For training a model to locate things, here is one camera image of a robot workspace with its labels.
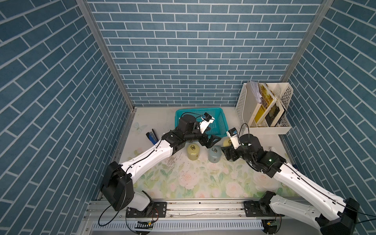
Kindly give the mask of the grey-blue tea canister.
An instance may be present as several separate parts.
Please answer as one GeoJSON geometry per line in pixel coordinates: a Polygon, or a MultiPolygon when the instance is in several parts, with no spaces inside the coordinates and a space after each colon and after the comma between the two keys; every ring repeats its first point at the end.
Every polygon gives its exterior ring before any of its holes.
{"type": "Polygon", "coordinates": [[[208,160],[211,163],[218,163],[221,159],[222,151],[220,146],[213,146],[208,150],[208,160]]]}

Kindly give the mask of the yellow-green tea canister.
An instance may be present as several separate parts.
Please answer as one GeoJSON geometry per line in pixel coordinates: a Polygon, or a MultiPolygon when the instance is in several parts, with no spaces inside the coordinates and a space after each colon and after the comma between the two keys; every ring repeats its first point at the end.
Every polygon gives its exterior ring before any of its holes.
{"type": "Polygon", "coordinates": [[[226,139],[223,141],[222,146],[223,146],[223,147],[231,147],[231,146],[233,146],[231,139],[230,139],[230,138],[226,138],[226,139]]]}
{"type": "Polygon", "coordinates": [[[196,161],[199,158],[200,147],[197,144],[189,144],[187,147],[187,157],[191,161],[196,161]]]}

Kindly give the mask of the teal plastic basket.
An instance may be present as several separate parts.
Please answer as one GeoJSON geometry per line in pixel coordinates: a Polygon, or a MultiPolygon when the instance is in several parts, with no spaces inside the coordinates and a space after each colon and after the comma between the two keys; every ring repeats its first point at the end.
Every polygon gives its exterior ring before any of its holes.
{"type": "Polygon", "coordinates": [[[180,117],[184,115],[192,115],[197,117],[197,121],[201,121],[205,113],[214,118],[213,123],[209,125],[210,130],[206,131],[208,135],[216,135],[218,137],[226,137],[229,130],[225,114],[221,108],[199,108],[199,109],[180,109],[175,112],[175,126],[178,125],[180,117]]]}

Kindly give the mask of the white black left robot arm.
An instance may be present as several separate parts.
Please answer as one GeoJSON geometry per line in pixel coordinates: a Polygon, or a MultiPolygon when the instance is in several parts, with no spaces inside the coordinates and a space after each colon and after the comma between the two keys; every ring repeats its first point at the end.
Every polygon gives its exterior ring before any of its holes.
{"type": "Polygon", "coordinates": [[[162,160],[171,157],[185,147],[186,142],[199,142],[207,149],[221,140],[216,135],[208,135],[209,125],[215,118],[208,113],[201,116],[201,122],[190,113],[184,114],[177,127],[163,134],[150,149],[139,156],[121,164],[110,163],[104,173],[100,191],[112,208],[119,212],[126,207],[138,211],[149,211],[153,201],[146,193],[134,192],[134,183],[144,173],[162,160]]]}

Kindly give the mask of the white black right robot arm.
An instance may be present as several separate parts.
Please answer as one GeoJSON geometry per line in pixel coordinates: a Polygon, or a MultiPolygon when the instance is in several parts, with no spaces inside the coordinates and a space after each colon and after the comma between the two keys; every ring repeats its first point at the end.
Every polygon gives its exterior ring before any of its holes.
{"type": "Polygon", "coordinates": [[[221,150],[228,161],[243,159],[254,171],[260,172],[288,186],[308,205],[292,201],[266,191],[259,201],[244,203],[247,213],[258,210],[264,216],[286,215],[310,225],[323,235],[351,235],[357,224],[359,203],[353,198],[343,199],[300,173],[287,160],[273,151],[266,151],[257,137],[239,136],[233,128],[227,132],[232,144],[221,150]]]}

